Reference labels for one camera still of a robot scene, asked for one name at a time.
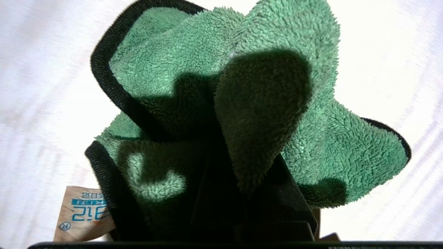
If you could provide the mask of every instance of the white fabric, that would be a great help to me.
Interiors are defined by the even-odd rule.
[[[67,185],[97,187],[83,153],[118,109],[89,56],[131,0],[0,1],[0,247],[51,241]],[[194,0],[247,13],[255,0]],[[342,240],[443,240],[443,1],[330,0],[336,98],[402,134],[413,158],[363,199],[322,212]]]

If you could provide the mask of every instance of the cardboard tag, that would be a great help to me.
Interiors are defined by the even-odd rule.
[[[99,189],[67,186],[54,242],[89,241],[115,228]]]

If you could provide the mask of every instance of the green microfiber cloth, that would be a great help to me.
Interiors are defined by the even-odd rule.
[[[339,25],[325,0],[261,0],[246,16],[156,7],[127,23],[109,70],[164,131],[124,110],[97,141],[158,234],[186,223],[180,205],[218,125],[242,192],[281,153],[312,207],[358,200],[410,157],[334,99]]]

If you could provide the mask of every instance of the microfiber towel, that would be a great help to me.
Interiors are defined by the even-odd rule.
[[[217,127],[243,193],[279,153],[312,207],[398,174],[406,141],[334,99],[338,38],[324,0],[261,0],[246,16],[179,0],[129,7],[91,58],[122,110],[86,151],[116,223],[137,213],[152,238],[177,239]]]

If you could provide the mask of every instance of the black fabric edge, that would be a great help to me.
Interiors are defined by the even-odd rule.
[[[144,216],[105,147],[94,141],[85,151],[113,218],[117,238],[121,241],[150,240]]]
[[[150,8],[176,8],[188,14],[196,14],[204,9],[184,0],[139,0],[129,6],[106,31],[91,55],[91,69],[98,84],[111,101],[126,113],[142,130],[156,131],[151,134],[154,142],[172,141],[161,124],[136,99],[118,83],[109,68],[109,61],[123,41],[134,22]]]
[[[411,156],[412,156],[411,147],[406,142],[404,137],[400,135],[400,133],[398,133],[397,131],[395,131],[391,127],[389,127],[389,126],[387,126],[387,125],[385,125],[385,124],[383,124],[381,122],[378,122],[378,121],[375,121],[375,120],[372,120],[372,119],[369,119],[369,118],[364,118],[364,117],[361,117],[361,119],[366,121],[370,125],[375,126],[375,127],[379,128],[379,129],[383,129],[383,130],[386,130],[388,132],[394,133],[394,135],[396,135],[398,137],[398,139],[400,140],[401,146],[403,146],[403,149],[404,149],[404,152],[406,154],[406,157],[408,158],[407,163],[411,160]]]

